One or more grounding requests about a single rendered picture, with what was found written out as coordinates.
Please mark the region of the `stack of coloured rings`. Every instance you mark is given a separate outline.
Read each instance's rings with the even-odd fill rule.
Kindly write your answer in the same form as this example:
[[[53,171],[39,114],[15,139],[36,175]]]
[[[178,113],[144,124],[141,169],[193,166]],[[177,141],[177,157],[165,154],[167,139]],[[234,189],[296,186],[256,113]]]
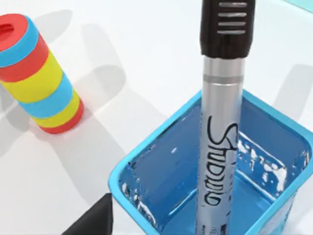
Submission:
[[[82,99],[25,15],[0,15],[0,84],[47,133],[64,133],[83,116]]]

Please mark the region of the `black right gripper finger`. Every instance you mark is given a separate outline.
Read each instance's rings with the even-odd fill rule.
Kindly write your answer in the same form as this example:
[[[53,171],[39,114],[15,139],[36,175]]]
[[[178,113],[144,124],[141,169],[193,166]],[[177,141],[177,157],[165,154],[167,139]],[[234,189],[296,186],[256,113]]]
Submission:
[[[112,235],[112,194],[106,193],[61,235]]]

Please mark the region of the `light blue square box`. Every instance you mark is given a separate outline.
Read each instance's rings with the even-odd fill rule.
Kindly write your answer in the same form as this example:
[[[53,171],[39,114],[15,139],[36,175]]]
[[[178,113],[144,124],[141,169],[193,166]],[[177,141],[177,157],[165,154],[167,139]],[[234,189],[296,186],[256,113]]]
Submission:
[[[195,235],[201,94],[111,172],[115,200],[146,235]],[[244,92],[230,235],[280,235],[313,175],[313,133]]]

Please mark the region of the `silver marker with black cap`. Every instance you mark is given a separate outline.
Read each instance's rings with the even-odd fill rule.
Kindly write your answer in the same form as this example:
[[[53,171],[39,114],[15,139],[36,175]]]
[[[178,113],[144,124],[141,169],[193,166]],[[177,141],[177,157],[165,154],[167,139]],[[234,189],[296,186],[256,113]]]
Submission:
[[[228,235],[255,5],[256,0],[202,0],[196,235]]]

